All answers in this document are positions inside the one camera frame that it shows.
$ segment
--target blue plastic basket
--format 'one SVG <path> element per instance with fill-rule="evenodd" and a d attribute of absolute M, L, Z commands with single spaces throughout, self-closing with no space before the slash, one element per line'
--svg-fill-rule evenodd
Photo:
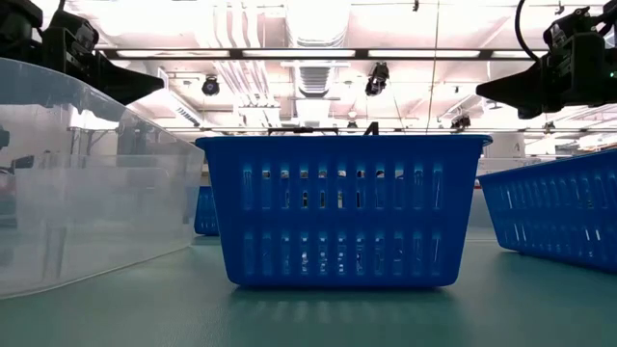
<path fill-rule="evenodd" d="M 456 281 L 489 136 L 216 137 L 205 150 L 231 281 Z"/>
<path fill-rule="evenodd" d="M 499 245 L 617 271 L 617 150 L 480 177 Z"/>
<path fill-rule="evenodd" d="M 216 236 L 219 234 L 211 187 L 200 187 L 200 196 L 197 200 L 197 213 L 195 214 L 195 232 L 207 236 Z"/>

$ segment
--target gray-green tabletop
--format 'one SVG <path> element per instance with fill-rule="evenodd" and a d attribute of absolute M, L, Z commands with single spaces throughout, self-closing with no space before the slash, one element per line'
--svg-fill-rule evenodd
<path fill-rule="evenodd" d="M 247 290 L 216 239 L 0 301 L 0 346 L 617 346 L 617 277 L 470 239 L 451 286 Z"/>

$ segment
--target clear plastic bin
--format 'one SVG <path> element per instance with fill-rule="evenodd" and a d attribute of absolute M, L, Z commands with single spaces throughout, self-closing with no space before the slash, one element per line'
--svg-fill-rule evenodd
<path fill-rule="evenodd" d="M 190 243 L 202 150 L 61 73 L 0 76 L 0 297 Z"/>

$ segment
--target cable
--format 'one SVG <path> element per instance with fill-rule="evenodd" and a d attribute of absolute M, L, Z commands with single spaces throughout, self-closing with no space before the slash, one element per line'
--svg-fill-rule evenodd
<path fill-rule="evenodd" d="M 610 31 L 610 28 L 612 28 L 612 26 L 613 26 L 612 24 L 606 23 L 604 25 L 604 27 L 602 29 L 600 29 L 598 34 L 600 34 L 601 36 L 606 36 L 606 34 L 608 34 L 608 32 Z"/>
<path fill-rule="evenodd" d="M 517 41 L 519 42 L 519 45 L 521 46 L 523 51 L 527 53 L 529 58 L 533 59 L 534 62 L 538 63 L 540 62 L 540 58 L 538 58 L 538 56 L 535 55 L 535 53 L 533 53 L 531 49 L 529 49 L 529 46 L 527 45 L 527 43 L 524 42 L 523 34 L 521 33 L 521 11 L 523 10 L 523 5 L 524 0 L 519 0 L 519 6 L 517 6 L 517 11 L 514 16 L 514 32 L 517 36 Z"/>
<path fill-rule="evenodd" d="M 428 118 L 426 120 L 426 129 L 424 130 L 428 134 L 428 127 L 431 125 L 431 113 L 433 111 L 433 93 L 435 92 L 435 70 L 437 70 L 437 45 L 440 37 L 440 6 L 441 1 L 437 0 L 437 27 L 435 28 L 435 51 L 433 53 L 433 77 L 431 78 L 431 95 L 429 97 L 428 104 Z"/>
<path fill-rule="evenodd" d="M 398 109 L 398 102 L 396 102 L 396 95 L 394 94 L 394 88 L 392 84 L 390 84 L 390 88 L 392 89 L 392 100 L 394 100 L 394 106 L 396 107 L 396 114 L 398 115 L 398 120 L 401 121 L 401 128 L 403 129 L 403 133 L 405 133 L 405 123 L 403 123 L 401 112 Z"/>

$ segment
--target light fixture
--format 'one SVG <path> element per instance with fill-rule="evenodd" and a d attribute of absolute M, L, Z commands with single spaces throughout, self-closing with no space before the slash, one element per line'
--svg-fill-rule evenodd
<path fill-rule="evenodd" d="M 371 49 L 371 58 L 477 58 L 479 50 Z"/>
<path fill-rule="evenodd" d="M 545 54 L 549 53 L 549 51 L 546 50 L 538 50 L 538 51 L 533 51 L 533 54 L 535 54 L 538 57 L 541 57 Z M 518 50 L 503 50 L 503 51 L 495 51 L 493 52 L 493 55 L 491 55 L 491 58 L 529 58 L 529 56 L 527 56 L 527 53 L 525 53 L 524 51 L 518 51 Z"/>
<path fill-rule="evenodd" d="M 281 67 L 350 67 L 351 64 L 344 62 L 312 62 L 312 61 L 293 61 L 281 62 Z"/>
<path fill-rule="evenodd" d="M 117 51 L 122 58 L 198 58 L 198 57 L 214 57 L 227 58 L 229 57 L 228 50 L 139 50 L 139 49 L 122 49 Z"/>
<path fill-rule="evenodd" d="M 286 58 L 286 57 L 329 57 L 329 58 L 352 58 L 356 55 L 353 49 L 245 49 L 242 55 L 247 58 Z"/>

